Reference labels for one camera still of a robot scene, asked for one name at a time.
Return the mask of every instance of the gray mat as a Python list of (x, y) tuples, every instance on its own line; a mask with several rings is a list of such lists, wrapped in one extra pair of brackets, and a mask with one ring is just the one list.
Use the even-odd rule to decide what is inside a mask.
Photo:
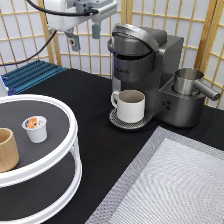
[(74, 158), (68, 153), (35, 178), (0, 188), (0, 223), (25, 218), (47, 208), (65, 193), (74, 175)]
[[(47, 119), (48, 138), (41, 143), (32, 143), (22, 128), (25, 119), (43, 116)], [(13, 131), (19, 150), (19, 163), (14, 169), (27, 166), (51, 153), (57, 148), (69, 131), (69, 120), (60, 108), (39, 101), (15, 101), (0, 104), (0, 128)]]
[(122, 200), (165, 138), (224, 160), (224, 153), (222, 151), (158, 127), (96, 211), (87, 220), (87, 224), (109, 223), (111, 216), (121, 204)]
[(223, 160), (165, 139), (110, 223), (222, 223), (223, 174)]

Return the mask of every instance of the coffee machine lid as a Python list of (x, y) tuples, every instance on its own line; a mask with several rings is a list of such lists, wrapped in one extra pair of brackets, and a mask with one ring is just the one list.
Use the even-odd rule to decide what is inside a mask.
[(108, 49), (128, 56), (146, 55), (157, 52), (159, 46), (167, 41), (164, 30), (138, 28), (129, 24), (116, 24), (112, 31), (113, 38), (108, 43)]

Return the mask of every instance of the white rim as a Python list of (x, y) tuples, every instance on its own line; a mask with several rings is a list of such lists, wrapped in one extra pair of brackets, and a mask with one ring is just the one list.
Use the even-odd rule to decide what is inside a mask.
[(0, 104), (21, 100), (42, 101), (59, 107), (67, 114), (69, 118), (70, 122), (69, 132), (64, 141), (55, 150), (53, 150), (50, 154), (48, 154), (44, 158), (30, 165), (22, 167), (20, 169), (9, 171), (7, 173), (1, 173), (0, 188), (26, 181), (50, 169), (68, 153), (68, 151), (74, 144), (75, 139), (77, 138), (77, 132), (78, 132), (77, 121), (75, 119), (72, 110), (66, 104), (54, 98), (41, 95), (17, 95), (17, 96), (2, 97), (0, 98)]
[(53, 204), (51, 204), (49, 207), (45, 208), (44, 210), (28, 216), (23, 219), (17, 219), (12, 221), (0, 221), (1, 224), (39, 224), (42, 223), (51, 217), (53, 217), (55, 214), (57, 214), (61, 209), (63, 209), (68, 202), (72, 199), (74, 194), (76, 193), (81, 177), (82, 177), (82, 163), (80, 159), (76, 159), (74, 153), (72, 153), (74, 160), (75, 160), (75, 176), (72, 180), (71, 185), (66, 190), (66, 192)]
[[(28, 121), (28, 120), (30, 120), (30, 119), (32, 119), (32, 118), (41, 118), (43, 121), (44, 121), (44, 123), (42, 124), (42, 125), (40, 125), (40, 126), (37, 126), (37, 127), (35, 127), (34, 129), (30, 129), (30, 128), (28, 128), (28, 127), (26, 127), (26, 122)], [(43, 128), (45, 125), (47, 124), (47, 119), (45, 118), (45, 117), (42, 117), (42, 116), (33, 116), (33, 117), (29, 117), (29, 118), (27, 118), (25, 121), (23, 121), (23, 123), (22, 123), (22, 127), (23, 127), (23, 129), (25, 129), (25, 130), (28, 130), (28, 131), (35, 131), (35, 130), (38, 130), (38, 129), (41, 129), (41, 128)]]

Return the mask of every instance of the power cord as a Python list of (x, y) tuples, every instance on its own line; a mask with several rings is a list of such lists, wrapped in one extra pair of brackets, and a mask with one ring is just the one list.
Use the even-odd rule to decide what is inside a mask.
[(51, 42), (51, 40), (54, 38), (55, 34), (57, 33), (57, 31), (54, 31), (54, 33), (51, 35), (50, 39), (46, 42), (46, 44), (36, 53), (34, 54), (33, 56), (27, 58), (26, 60), (24, 61), (20, 61), (20, 62), (13, 62), (13, 63), (10, 63), (10, 64), (0, 64), (0, 67), (2, 66), (9, 66), (9, 65), (18, 65), (18, 64), (22, 64), (24, 62), (27, 62), (29, 61), (30, 59), (32, 59), (33, 57), (37, 56), (40, 52), (43, 51), (43, 49)]
[(91, 14), (97, 14), (99, 11), (96, 9), (89, 9), (89, 10), (85, 10), (84, 12), (81, 13), (67, 13), (67, 12), (56, 12), (56, 11), (51, 11), (48, 9), (44, 9), (41, 8), (37, 5), (35, 5), (31, 0), (26, 0), (31, 6), (33, 6), (35, 9), (44, 12), (44, 13), (48, 13), (48, 14), (52, 14), (52, 15), (56, 15), (56, 16), (71, 16), (71, 17), (77, 17), (77, 16), (90, 16)]

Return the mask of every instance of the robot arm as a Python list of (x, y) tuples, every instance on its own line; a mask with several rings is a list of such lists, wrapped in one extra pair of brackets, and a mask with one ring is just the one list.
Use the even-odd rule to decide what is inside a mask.
[(89, 11), (86, 16), (62, 16), (46, 14), (48, 25), (57, 31), (65, 32), (73, 51), (79, 51), (79, 36), (74, 35), (74, 27), (91, 19), (93, 21), (92, 37), (100, 39), (101, 22), (117, 12), (116, 0), (45, 0), (45, 9), (54, 12), (73, 13), (77, 15)]

